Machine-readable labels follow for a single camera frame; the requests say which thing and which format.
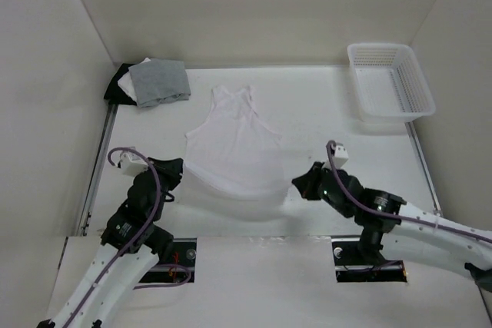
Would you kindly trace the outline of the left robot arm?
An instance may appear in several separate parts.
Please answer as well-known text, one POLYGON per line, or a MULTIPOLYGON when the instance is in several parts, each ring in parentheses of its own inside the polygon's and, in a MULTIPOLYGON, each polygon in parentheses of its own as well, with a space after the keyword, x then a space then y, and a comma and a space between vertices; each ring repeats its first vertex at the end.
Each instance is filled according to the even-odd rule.
POLYGON ((110 327, 118 309, 141 278, 172 257, 174 237, 156 225, 172 191, 180 184, 184 161, 137 160, 122 154, 118 167, 133 181, 123 203, 109 218, 95 258, 74 293, 40 327, 110 327))

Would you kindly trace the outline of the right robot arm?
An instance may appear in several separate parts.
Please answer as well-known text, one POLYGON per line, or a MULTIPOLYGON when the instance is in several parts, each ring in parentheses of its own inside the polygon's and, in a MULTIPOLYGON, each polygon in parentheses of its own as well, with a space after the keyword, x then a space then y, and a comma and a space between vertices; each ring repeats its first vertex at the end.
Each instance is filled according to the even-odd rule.
POLYGON ((351 259, 379 267, 393 260, 449 270, 491 290, 491 233, 423 211, 402 197, 363 187, 321 162, 291 182, 305 200, 323 200, 362 228, 351 259))

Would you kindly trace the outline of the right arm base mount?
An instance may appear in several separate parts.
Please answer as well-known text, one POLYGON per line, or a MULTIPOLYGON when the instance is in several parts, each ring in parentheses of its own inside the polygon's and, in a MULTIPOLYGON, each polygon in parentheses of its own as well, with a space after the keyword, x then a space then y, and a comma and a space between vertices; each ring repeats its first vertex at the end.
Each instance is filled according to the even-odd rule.
POLYGON ((357 237, 331 239, 335 278, 338 283, 406 283, 402 260, 374 259, 362 254, 357 237))

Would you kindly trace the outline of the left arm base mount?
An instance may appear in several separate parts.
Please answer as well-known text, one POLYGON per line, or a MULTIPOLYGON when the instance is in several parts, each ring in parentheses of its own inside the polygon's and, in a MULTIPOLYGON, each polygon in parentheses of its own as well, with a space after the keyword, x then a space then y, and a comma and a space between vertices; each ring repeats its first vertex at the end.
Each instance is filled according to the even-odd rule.
POLYGON ((140 283, 176 284, 187 280, 194 282, 197 260, 196 238, 175 239, 170 253, 163 261, 152 267, 140 280, 140 283))

